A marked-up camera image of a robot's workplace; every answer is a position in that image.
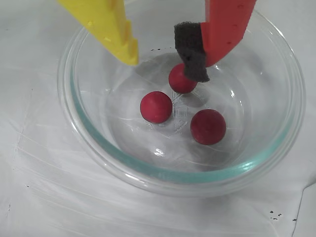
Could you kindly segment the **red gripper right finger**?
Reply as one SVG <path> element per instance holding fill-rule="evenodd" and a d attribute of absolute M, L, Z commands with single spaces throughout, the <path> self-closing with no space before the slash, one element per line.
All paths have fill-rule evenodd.
<path fill-rule="evenodd" d="M 175 48 L 188 79 L 210 80 L 206 69 L 240 43 L 255 4 L 254 0 L 207 0 L 204 22 L 182 22 L 174 26 Z"/>

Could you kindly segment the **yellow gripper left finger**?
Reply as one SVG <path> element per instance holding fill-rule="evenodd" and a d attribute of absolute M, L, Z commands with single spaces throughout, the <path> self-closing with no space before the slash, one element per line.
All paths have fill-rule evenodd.
<path fill-rule="evenodd" d="M 138 41 L 122 0 L 60 0 L 59 3 L 113 56 L 130 66 L 138 64 Z"/>

